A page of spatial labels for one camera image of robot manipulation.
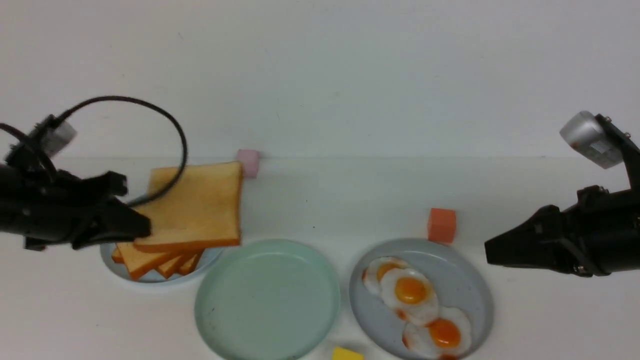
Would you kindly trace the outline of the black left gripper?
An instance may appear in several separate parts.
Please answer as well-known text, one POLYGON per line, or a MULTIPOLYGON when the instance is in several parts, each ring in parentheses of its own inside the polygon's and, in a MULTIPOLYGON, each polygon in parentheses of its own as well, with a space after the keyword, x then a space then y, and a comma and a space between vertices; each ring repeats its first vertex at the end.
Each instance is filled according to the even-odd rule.
POLYGON ((124 174, 107 171, 81 178, 65 170, 1 165, 1 232, 21 235, 23 247, 43 251, 68 244, 73 250, 131 243, 152 234, 149 218, 120 200, 108 200, 89 217, 82 198, 127 195, 124 174))

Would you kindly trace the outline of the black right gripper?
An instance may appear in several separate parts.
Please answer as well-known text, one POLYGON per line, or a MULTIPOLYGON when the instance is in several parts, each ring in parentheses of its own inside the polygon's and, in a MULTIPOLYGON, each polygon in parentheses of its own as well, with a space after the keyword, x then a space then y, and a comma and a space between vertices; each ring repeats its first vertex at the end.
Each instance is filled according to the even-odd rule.
POLYGON ((555 205, 541 207, 522 224, 485 241, 484 248, 488 264, 505 268, 586 278, 637 271, 639 191, 585 187, 577 192, 575 205, 563 212, 555 205))

